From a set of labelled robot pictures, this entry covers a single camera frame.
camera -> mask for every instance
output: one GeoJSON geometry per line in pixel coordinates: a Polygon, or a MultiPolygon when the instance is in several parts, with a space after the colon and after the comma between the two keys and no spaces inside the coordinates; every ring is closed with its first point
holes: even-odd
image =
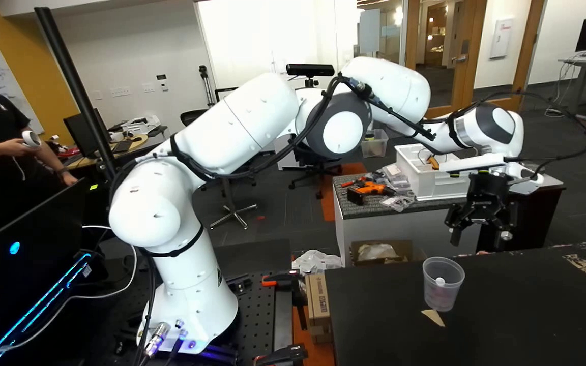
{"type": "Polygon", "coordinates": [[[333,76],[333,65],[324,64],[286,64],[286,73],[293,76],[333,76]]]}

plastic cup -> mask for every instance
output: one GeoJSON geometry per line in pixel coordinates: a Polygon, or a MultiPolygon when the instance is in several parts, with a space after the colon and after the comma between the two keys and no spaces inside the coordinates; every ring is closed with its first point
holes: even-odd
{"type": "Polygon", "coordinates": [[[424,271],[424,301],[436,311],[449,311],[456,302],[456,296],[465,271],[451,259],[431,257],[422,264],[424,271]]]}

black pole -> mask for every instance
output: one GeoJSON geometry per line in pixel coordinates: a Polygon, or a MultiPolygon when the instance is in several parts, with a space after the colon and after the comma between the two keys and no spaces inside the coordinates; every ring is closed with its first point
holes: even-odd
{"type": "Polygon", "coordinates": [[[103,160],[103,164],[99,164],[98,169],[105,174],[105,178],[107,178],[108,181],[112,181],[112,178],[116,174],[112,150],[110,150],[110,145],[107,143],[104,131],[101,131],[99,127],[92,103],[87,97],[83,82],[78,76],[78,72],[74,66],[74,61],[72,61],[69,51],[67,51],[67,47],[65,46],[65,42],[63,41],[63,37],[60,35],[60,30],[58,30],[58,26],[55,25],[51,9],[47,7],[35,7],[35,14],[38,16],[42,30],[44,30],[44,34],[51,46],[51,50],[53,50],[53,54],[55,55],[56,60],[58,60],[58,65],[63,71],[63,75],[65,75],[67,85],[69,85],[69,89],[71,89],[72,94],[76,99],[78,109],[80,109],[81,114],[83,114],[84,120],[89,125],[96,140],[98,151],[103,160]]]}

hand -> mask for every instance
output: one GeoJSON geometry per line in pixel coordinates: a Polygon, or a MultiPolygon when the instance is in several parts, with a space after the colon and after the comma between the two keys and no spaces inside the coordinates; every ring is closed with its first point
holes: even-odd
{"type": "Polygon", "coordinates": [[[68,171],[66,171],[65,173],[61,174],[61,178],[63,179],[63,182],[68,186],[71,187],[72,185],[74,185],[78,180],[72,176],[71,173],[69,173],[68,171]]]}
{"type": "Polygon", "coordinates": [[[23,156],[36,153],[39,148],[30,148],[26,146],[24,139],[10,139],[0,143],[0,154],[8,156],[23,156]]]}

orange carpet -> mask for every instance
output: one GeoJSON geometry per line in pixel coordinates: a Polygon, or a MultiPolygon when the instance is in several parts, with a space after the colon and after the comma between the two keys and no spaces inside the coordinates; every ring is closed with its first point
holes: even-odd
{"type": "MultiPolygon", "coordinates": [[[[307,307],[304,307],[304,313],[309,317],[307,307]]],[[[293,308],[293,343],[304,343],[304,348],[309,352],[309,358],[304,360],[305,366],[333,366],[333,345],[332,343],[320,343],[314,345],[311,340],[311,334],[302,330],[298,310],[293,308]]]]}
{"type": "MultiPolygon", "coordinates": [[[[363,163],[341,164],[341,166],[342,175],[365,174],[368,172],[363,163]]],[[[323,217],[326,222],[332,222],[334,221],[332,180],[325,179],[321,189],[323,190],[323,199],[320,200],[320,204],[323,206],[323,217]]]]}

